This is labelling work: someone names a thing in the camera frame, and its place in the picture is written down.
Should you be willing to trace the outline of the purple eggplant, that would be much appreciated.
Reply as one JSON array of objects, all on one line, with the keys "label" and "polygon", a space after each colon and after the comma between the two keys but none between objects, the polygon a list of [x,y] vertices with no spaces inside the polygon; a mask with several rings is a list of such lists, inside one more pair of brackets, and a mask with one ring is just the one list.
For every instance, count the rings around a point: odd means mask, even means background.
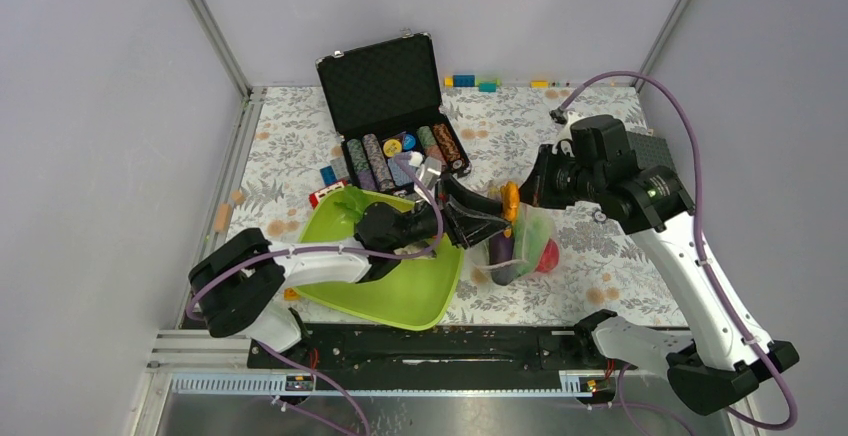
[{"label": "purple eggplant", "polygon": [[493,236],[489,240],[488,256],[493,282],[500,286],[510,284],[517,274],[517,264],[514,261],[514,238],[505,236],[503,233]]}]

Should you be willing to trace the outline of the green napa cabbage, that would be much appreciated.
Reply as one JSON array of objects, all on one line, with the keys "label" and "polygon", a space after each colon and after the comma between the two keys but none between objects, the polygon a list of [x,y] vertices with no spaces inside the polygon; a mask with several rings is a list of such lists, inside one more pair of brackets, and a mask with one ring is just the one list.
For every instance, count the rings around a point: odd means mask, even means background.
[{"label": "green napa cabbage", "polygon": [[515,258],[519,277],[535,272],[540,256],[554,236],[555,221],[545,209],[521,207],[515,226]]}]

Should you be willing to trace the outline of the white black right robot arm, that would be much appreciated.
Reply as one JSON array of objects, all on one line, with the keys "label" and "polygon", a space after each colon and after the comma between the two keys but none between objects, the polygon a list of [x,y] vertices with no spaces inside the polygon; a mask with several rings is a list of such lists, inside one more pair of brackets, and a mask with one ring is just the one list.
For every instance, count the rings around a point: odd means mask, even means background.
[{"label": "white black right robot arm", "polygon": [[573,352],[583,366],[608,359],[634,365],[665,379],[690,410],[709,415],[798,363],[794,345],[769,335],[713,261],[676,172],[641,167],[620,120],[598,115],[571,123],[566,136],[539,147],[519,194],[552,210],[597,205],[655,266],[688,324],[688,336],[673,336],[599,310],[575,326]]}]

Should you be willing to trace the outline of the red tomato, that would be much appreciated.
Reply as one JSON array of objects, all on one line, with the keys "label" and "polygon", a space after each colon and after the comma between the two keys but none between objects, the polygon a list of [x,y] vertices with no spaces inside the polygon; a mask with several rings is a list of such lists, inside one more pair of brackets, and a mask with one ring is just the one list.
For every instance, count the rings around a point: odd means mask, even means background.
[{"label": "red tomato", "polygon": [[550,273],[559,264],[560,250],[557,243],[553,239],[549,239],[545,249],[543,250],[539,262],[535,268],[538,273]]}]

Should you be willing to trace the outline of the orange fried chicken piece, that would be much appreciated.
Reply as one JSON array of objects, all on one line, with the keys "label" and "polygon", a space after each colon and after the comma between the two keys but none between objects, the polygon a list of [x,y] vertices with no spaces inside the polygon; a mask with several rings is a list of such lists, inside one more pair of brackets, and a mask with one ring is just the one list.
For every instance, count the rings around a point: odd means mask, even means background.
[{"label": "orange fried chicken piece", "polygon": [[508,181],[500,189],[502,217],[514,223],[517,220],[521,205],[519,187],[513,181]]}]

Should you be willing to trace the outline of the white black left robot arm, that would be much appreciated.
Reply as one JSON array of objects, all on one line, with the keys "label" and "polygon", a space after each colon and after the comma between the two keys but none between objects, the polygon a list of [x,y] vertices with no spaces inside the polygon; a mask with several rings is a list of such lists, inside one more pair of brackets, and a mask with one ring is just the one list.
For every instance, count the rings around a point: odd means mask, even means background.
[{"label": "white black left robot arm", "polygon": [[186,315],[204,321],[213,338],[245,335],[296,367],[309,357],[311,343],[294,310],[274,304],[279,290],[373,283],[405,261],[432,255],[443,240],[468,249],[511,230],[501,202],[467,190],[453,176],[440,175],[428,187],[421,178],[429,160],[421,153],[392,160],[423,203],[407,211],[370,203],[353,235],[339,241],[275,244],[259,228],[243,230],[192,268]]}]

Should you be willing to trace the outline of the clear pink zip top bag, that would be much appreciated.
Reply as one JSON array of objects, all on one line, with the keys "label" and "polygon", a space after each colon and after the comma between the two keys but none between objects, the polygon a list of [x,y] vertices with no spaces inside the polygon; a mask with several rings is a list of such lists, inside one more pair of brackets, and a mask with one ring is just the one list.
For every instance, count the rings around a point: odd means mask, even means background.
[{"label": "clear pink zip top bag", "polygon": [[544,209],[516,203],[506,211],[515,215],[508,234],[497,234],[471,250],[474,278],[508,286],[526,276],[551,273],[559,266],[553,218]]}]

